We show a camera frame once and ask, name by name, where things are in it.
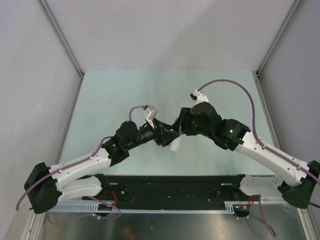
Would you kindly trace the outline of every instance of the metal frame edge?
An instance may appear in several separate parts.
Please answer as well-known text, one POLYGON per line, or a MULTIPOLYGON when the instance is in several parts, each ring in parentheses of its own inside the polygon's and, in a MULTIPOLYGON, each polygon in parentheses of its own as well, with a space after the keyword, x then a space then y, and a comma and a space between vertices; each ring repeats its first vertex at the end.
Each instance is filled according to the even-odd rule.
POLYGON ((274 39, 272 40, 270 47, 268 48, 266 54, 264 55, 259 67, 257 68, 256 72, 258 76, 260 76, 261 73, 263 72, 264 68, 266 67, 266 64, 271 59, 273 53, 275 52, 276 48, 280 44, 281 40, 283 39, 289 26, 291 25, 292 21, 296 17, 298 11, 300 10, 304 2, 305 0, 294 0, 292 5, 290 6, 290 9, 285 15, 284 20, 282 21, 279 30, 277 31, 274 39))
POLYGON ((27 224, 25 225, 24 229, 23 229, 23 233, 21 235, 21 239, 23 240, 27 240, 32 232, 32 226, 35 220, 36 214, 34 212, 32 212, 31 214, 29 214, 29 217, 27 219, 27 224))
MULTIPOLYGON (((68 119, 67 119, 67 124, 66 124, 66 127, 65 127, 65 131, 63 133, 63 137, 62 137, 62 141, 61 141, 61 144, 59 146, 59 150, 58 150, 58 154, 57 154, 57 157, 55 159, 55 163, 57 164, 60 160, 60 157, 62 155, 62 152, 63 152, 63 149, 64 149, 64 146, 65 146, 65 142, 67 140, 67 135, 68 135, 68 131, 70 129, 70 124, 71 124, 71 120, 72 120, 72 117, 74 115, 74 112, 75 112, 75 108, 76 108, 76 104, 77 104, 77 100, 78 100, 78 96, 79 96, 79 93, 80 93, 80 89, 81 89, 81 86, 82 86, 82 82, 83 82, 83 78, 81 78, 81 80, 79 81, 79 84, 76 88, 76 94, 75 94, 75 97, 74 97, 74 100, 73 100, 73 103, 72 103, 72 109, 70 111, 70 114, 68 116, 68 119)), ((39 228, 39 225, 40 225, 40 229, 39 229, 39 232, 38 232, 38 235, 37 237, 39 237, 40 235, 40 230, 41 230, 41 226, 43 224, 43 221, 44 221, 44 214, 41 214, 43 215, 42 218, 39 218, 39 215, 36 214, 35 217, 33 217, 32 219, 30 219, 28 221, 28 224, 30 227, 30 234, 29 234, 29 237, 28 238, 25 238, 26 240, 38 240, 38 238, 35 238, 35 233, 31 235, 32 232, 36 232, 37 233, 37 229, 39 228)))
POLYGON ((45 219, 45 214, 35 214, 33 218, 33 223, 32 227, 30 228, 29 231, 29 236, 27 240, 38 240, 40 233, 41 233, 41 228, 44 223, 45 219))
POLYGON ((56 37, 58 38, 59 42, 61 43, 62 48, 64 49, 65 53, 67 54, 69 60, 71 61, 74 69, 80 76, 80 78, 84 77, 84 71, 81 69, 79 62, 77 58, 75 57, 75 54, 73 53, 65 35, 63 34, 61 27, 59 26, 54 13, 52 12, 47 0, 37 0, 39 3, 43 14, 45 15, 46 19, 48 20, 49 24, 52 27, 52 30, 54 31, 56 37))
MULTIPOLYGON (((274 121, 274 117, 273 117, 270 105, 268 103, 268 98, 266 96, 265 90, 262 85, 261 78, 254 71, 252 71, 252 75, 254 78, 254 82, 255 82, 260 100, 261 100, 262 108, 264 111, 267 125, 271 133, 273 144, 276 148, 283 150, 280 137, 277 131, 277 127, 274 121)), ((309 206, 307 209, 298 208, 297 210, 300 216, 300 220, 304 229, 306 239, 307 240, 320 239, 319 228, 317 226, 311 207, 309 206)))

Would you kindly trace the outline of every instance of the reflective metal surface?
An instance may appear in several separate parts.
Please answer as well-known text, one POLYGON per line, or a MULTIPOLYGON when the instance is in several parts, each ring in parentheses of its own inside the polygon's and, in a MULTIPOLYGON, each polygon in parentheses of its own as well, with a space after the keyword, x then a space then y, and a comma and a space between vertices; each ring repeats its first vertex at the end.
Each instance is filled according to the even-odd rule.
MULTIPOLYGON (((266 218, 280 240, 306 240, 296 208, 263 206, 266 218)), ((80 213, 53 213, 50 219, 66 222, 80 213)), ((260 217, 257 204, 251 216, 260 217)), ((271 240, 265 225, 255 219, 237 220, 230 214, 125 213, 115 220, 87 217, 67 226, 45 222, 40 240, 271 240)))

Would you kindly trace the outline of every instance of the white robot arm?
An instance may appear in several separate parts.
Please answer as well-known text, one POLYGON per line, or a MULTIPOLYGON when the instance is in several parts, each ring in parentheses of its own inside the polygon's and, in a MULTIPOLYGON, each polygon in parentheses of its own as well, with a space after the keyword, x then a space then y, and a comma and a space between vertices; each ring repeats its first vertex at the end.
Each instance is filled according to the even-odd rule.
POLYGON ((50 167, 44 162, 36 165, 24 185, 34 212, 43 213, 58 202, 96 196, 102 190, 109 189, 110 183, 103 174, 81 178, 120 163, 129 157, 130 149, 154 140, 157 145, 163 147, 170 145, 172 151, 177 151, 181 144, 181 135, 198 134, 212 139, 224 150, 236 151, 254 159, 276 174, 272 185, 277 188, 273 192, 270 191, 272 185, 266 178, 253 179, 252 183, 254 181, 258 183, 254 185, 247 183, 248 178, 252 176, 244 177, 239 189, 246 195, 261 195, 262 192, 279 196, 282 194, 283 199, 298 208, 308 206, 316 182, 300 168, 312 171, 318 177, 319 163, 313 161, 310 165, 295 159, 260 139, 264 144, 261 147, 253 131, 247 126, 234 119, 222 119, 209 104, 205 94, 195 90, 190 96, 194 100, 192 108, 182 107, 179 117, 172 125, 157 120, 155 118, 157 110, 149 105, 143 110, 146 123, 139 129, 134 122, 125 121, 115 135, 105 143, 101 143, 95 152, 50 167), (267 147, 291 159, 298 167, 270 152, 267 147))

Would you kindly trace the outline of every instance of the purple cable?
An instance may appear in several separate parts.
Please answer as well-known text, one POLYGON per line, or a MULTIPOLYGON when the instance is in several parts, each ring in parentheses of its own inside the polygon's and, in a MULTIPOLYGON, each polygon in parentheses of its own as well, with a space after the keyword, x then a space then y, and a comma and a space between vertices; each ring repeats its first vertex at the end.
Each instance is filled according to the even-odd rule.
MULTIPOLYGON (((240 83, 236 82, 236 81, 233 81, 233 80, 229 80, 229 79, 217 79, 217 80, 212 80, 212 81, 209 81, 207 82, 205 85, 203 85, 202 87, 200 87, 198 89, 198 91, 200 92, 202 89, 204 89, 205 87, 207 87, 208 85, 210 84, 213 84, 213 83, 218 83, 218 82, 227 82, 227 83, 232 83, 232 84, 235 84, 237 85, 238 87, 240 87, 242 90, 245 91, 245 93, 247 94, 247 96, 249 97, 249 100, 251 102, 251 107, 252 107, 252 132, 253 132, 253 136, 255 138, 255 140, 259 143, 259 145, 261 147, 264 147, 264 143, 260 140, 260 138, 258 137, 258 134, 257 134, 257 129, 256 129, 256 108, 255 108, 255 103, 254 103, 254 100, 251 96, 251 94, 249 93, 249 91, 244 87, 242 86, 240 83)), ((288 163, 292 164, 293 166, 295 166, 296 168, 300 168, 300 170, 302 172, 304 172, 305 174, 309 175, 311 178, 313 178, 319 185, 320 185, 320 180, 315 176, 313 175, 311 172, 309 172, 308 170, 306 170, 305 168, 303 167, 300 167, 297 163, 295 163, 294 161, 292 161, 291 159, 287 158, 286 156, 282 155, 281 153, 273 150, 272 148, 268 147, 268 146, 265 146, 265 149, 268 150, 269 152, 275 154, 276 156, 282 158, 283 160, 287 161, 288 163)), ((265 216, 264 216, 264 213, 262 211, 262 205, 261 205, 261 196, 259 196, 259 207, 260 207, 260 210, 261 210, 261 214, 262 214, 262 218, 263 218, 263 221, 266 225, 266 227, 268 228, 269 232, 271 233, 271 235, 273 237, 276 236, 276 233, 275 231, 270 227, 270 225, 268 224, 265 216)))
POLYGON ((133 108, 131 108, 129 112, 129 120, 132 121, 131 115, 135 109, 144 109, 145 107, 146 105, 140 105, 140 106, 134 106, 133 108))
POLYGON ((74 223, 75 221, 79 220, 79 219, 82 219, 82 218, 86 218, 86 217, 96 217, 96 218, 100 218, 100 219, 106 219, 106 220, 110 220, 110 219, 117 219, 119 218, 121 215, 122 215, 122 212, 119 208, 117 208, 116 206, 112 205, 112 204, 109 204, 107 202, 104 202, 104 201, 101 201, 99 199, 96 199, 95 197, 93 196, 88 196, 88 198, 94 200, 94 201, 97 201, 99 203, 102 203, 106 206, 110 206, 112 207, 113 209, 117 210, 119 212, 119 215, 117 216, 113 216, 113 217, 106 217, 106 216, 100 216, 100 215, 97 215, 97 214, 94 214, 94 213, 88 213, 88 214, 83 214, 81 216, 78 216, 78 217, 75 217, 74 219, 70 220, 70 221, 66 221, 66 222, 53 222, 51 221, 50 219, 50 215, 51 213, 48 213, 48 215, 46 216, 46 219, 47 221, 52 224, 52 225, 56 225, 56 226, 60 226, 60 227, 63 227, 63 226, 67 226, 69 224, 72 224, 74 223))
MULTIPOLYGON (((104 138, 101 140, 101 142, 100 142, 100 144, 99 144, 99 147, 93 152, 92 155, 86 157, 86 158, 83 159, 83 160, 80 160, 80 161, 74 162, 74 163, 72 163, 72 164, 70 164, 70 165, 64 166, 64 167, 61 168, 61 170, 66 170, 66 169, 72 168, 72 167, 74 167, 74 166, 76 166, 76 165, 82 164, 82 163, 84 163, 85 161, 88 161, 88 160, 90 159, 90 157, 93 157, 94 155, 97 154, 97 152, 98 152, 99 149, 101 148, 101 146, 102 146, 102 144, 104 143, 104 141, 105 141, 106 139, 110 139, 110 138, 112 138, 112 136, 106 136, 106 137, 104 137, 104 138)), ((16 210, 16 211, 19 210, 21 202, 22 202, 23 199, 28 195, 28 193, 30 193, 36 186, 38 186, 40 183, 42 183, 42 182, 43 182, 44 180, 46 180, 47 178, 51 177, 51 176, 54 175, 54 174, 57 174, 57 173, 59 172, 59 170, 60 170, 60 169, 57 169, 57 170, 55 170, 55 171, 53 171, 53 172, 45 175, 44 177, 42 177, 42 178, 40 178, 38 181, 36 181, 34 184, 32 184, 32 185, 22 194, 22 196, 20 197, 20 199, 19 199, 18 202, 16 203, 15 210, 16 210)))
POLYGON ((237 219, 239 219, 239 220, 257 219, 257 220, 263 222, 265 224, 266 228, 268 229, 268 231, 270 232, 271 236, 276 238, 277 234, 276 234, 275 230, 267 222, 264 211, 262 210, 261 195, 259 196, 259 207, 260 207, 260 212, 261 212, 262 218, 260 218, 258 216, 248 216, 248 217, 244 216, 244 217, 238 217, 237 219))
POLYGON ((117 219, 122 215, 121 210, 119 208, 117 208, 116 206, 111 205, 109 203, 106 203, 105 201, 101 201, 101 200, 95 198, 94 196, 88 196, 88 198, 90 198, 90 199, 92 199, 92 200, 94 200, 96 202, 99 202, 101 204, 104 204, 104 205, 107 205, 107 206, 111 206, 113 209, 115 209, 115 210, 117 210, 119 212, 119 215, 113 216, 113 217, 100 216, 101 219, 117 219))
MULTIPOLYGON (((252 106, 252 132, 253 132, 253 135, 254 135, 254 138, 255 140, 259 143, 259 145, 261 147, 264 146, 264 143, 260 140, 260 138, 258 137, 258 134, 257 134, 257 130, 256 130, 256 109, 255 109, 255 103, 254 103, 254 100, 253 98, 251 97, 250 93, 248 92, 248 90, 242 86, 240 83, 236 82, 236 81, 232 81, 232 80, 229 80, 229 79, 217 79, 217 80, 212 80, 210 82, 207 82, 205 85, 203 85, 202 87, 200 87, 198 89, 198 91, 200 92, 200 90, 204 89, 206 86, 210 85, 210 84, 213 84, 213 83, 217 83, 217 82, 227 82, 227 83, 232 83, 232 84, 235 84, 237 85, 238 87, 242 88, 245 93, 247 94, 247 96, 249 97, 250 99, 250 102, 251 102, 251 106, 252 106)), ((294 167, 296 168, 299 168, 302 172, 304 172, 305 174, 309 175, 313 180, 315 180, 319 185, 320 185, 320 180, 315 176, 313 175, 311 172, 309 172, 308 170, 306 170, 305 168, 303 167, 300 167, 299 164, 295 163, 294 161, 292 161, 291 159, 287 158, 286 156, 282 155, 281 153, 273 150, 272 148, 270 148, 269 146, 265 146, 265 149, 267 149, 269 152, 277 155, 278 157, 282 158, 283 160, 287 161, 288 163, 292 164, 294 167)))
POLYGON ((320 206, 319 206, 319 205, 317 205, 317 204, 315 204, 315 203, 313 203, 313 202, 309 202, 309 204, 310 204, 311 206, 314 206, 314 207, 316 207, 316 208, 320 209, 320 206))

